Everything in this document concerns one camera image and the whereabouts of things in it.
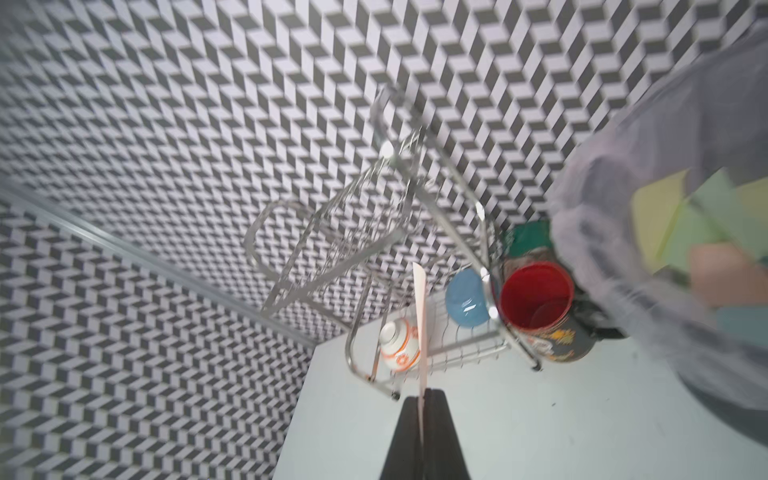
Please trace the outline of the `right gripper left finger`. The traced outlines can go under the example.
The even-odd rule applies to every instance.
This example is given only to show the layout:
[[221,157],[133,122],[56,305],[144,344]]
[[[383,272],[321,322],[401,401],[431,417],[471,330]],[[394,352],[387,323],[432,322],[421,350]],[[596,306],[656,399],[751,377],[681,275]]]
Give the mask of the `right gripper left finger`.
[[420,434],[416,397],[407,397],[394,430],[380,480],[420,478]]

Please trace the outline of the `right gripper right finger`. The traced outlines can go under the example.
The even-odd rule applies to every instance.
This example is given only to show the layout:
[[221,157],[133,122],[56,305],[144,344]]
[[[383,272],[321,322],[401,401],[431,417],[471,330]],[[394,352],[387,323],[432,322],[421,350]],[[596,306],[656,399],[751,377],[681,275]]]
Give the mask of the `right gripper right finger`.
[[425,478],[469,480],[470,475],[443,390],[426,390],[424,414]]

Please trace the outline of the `pink sticky note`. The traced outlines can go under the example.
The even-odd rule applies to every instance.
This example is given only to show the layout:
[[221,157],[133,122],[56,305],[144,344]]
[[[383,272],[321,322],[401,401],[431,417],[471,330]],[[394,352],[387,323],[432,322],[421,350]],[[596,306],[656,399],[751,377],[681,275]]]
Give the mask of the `pink sticky note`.
[[428,376],[428,330],[427,330],[427,276],[424,268],[418,264],[412,264],[414,281],[414,298],[417,321],[417,334],[419,340],[419,395],[417,400],[417,414],[419,437],[421,445],[425,444],[425,400]]

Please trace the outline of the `discarded sticky notes pile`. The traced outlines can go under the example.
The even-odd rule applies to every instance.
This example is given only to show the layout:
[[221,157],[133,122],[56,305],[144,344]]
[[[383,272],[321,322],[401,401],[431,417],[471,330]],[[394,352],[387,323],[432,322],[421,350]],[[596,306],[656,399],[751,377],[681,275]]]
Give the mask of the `discarded sticky notes pile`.
[[767,180],[734,185],[720,169],[686,192],[687,171],[631,197],[635,240],[647,269],[681,276],[714,312],[713,326],[767,345]]

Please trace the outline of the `white orange patterned bowl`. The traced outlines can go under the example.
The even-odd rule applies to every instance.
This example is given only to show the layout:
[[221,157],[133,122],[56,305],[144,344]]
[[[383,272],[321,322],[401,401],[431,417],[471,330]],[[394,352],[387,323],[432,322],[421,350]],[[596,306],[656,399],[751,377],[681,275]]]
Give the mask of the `white orange patterned bowl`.
[[394,373],[410,370],[420,360],[418,329],[404,317],[383,325],[379,346],[385,365]]

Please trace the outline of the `blue bowl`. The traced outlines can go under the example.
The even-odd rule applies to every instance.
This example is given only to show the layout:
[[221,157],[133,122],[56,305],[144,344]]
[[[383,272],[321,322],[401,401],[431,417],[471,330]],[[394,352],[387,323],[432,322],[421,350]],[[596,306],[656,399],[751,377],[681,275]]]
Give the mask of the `blue bowl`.
[[490,320],[481,277],[472,268],[459,271],[451,279],[445,291],[445,307],[462,328],[478,327]]

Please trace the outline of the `red interior mug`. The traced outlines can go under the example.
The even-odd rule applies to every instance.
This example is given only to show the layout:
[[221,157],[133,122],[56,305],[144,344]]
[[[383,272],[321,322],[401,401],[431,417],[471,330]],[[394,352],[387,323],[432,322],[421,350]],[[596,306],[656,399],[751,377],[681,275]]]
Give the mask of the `red interior mug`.
[[574,282],[556,263],[539,261],[516,269],[504,281],[498,305],[505,323],[551,362],[575,362],[595,345],[575,316]]

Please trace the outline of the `metal dish rack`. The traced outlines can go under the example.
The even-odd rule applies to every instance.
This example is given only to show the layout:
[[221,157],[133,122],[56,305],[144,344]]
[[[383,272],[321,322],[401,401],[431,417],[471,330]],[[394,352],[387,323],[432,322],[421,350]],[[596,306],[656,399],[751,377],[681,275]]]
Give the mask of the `metal dish rack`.
[[[243,241],[249,263],[272,282],[263,313],[304,306],[334,323],[351,374],[392,400],[419,378],[419,362],[394,373],[379,346],[387,321],[417,327],[413,263],[427,276],[428,373],[507,351],[542,367],[502,319],[497,227],[420,114],[401,89],[382,85],[370,108],[373,165],[317,208],[269,203]],[[449,282],[466,268],[480,275],[490,314],[474,328],[459,327],[445,307]]]

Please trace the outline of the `green snack bag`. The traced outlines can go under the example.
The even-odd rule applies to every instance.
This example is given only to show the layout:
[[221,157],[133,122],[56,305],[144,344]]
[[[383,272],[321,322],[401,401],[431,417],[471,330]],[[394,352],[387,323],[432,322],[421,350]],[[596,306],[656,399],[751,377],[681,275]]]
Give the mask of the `green snack bag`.
[[529,221],[515,225],[502,234],[501,240],[505,259],[554,253],[549,220]]

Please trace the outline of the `mesh trash bin with liner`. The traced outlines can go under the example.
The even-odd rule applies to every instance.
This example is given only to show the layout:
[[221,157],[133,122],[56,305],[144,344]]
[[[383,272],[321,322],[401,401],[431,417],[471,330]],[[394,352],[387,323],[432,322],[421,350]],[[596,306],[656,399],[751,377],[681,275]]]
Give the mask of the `mesh trash bin with liner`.
[[547,195],[558,256],[716,418],[767,441],[767,26],[656,82]]

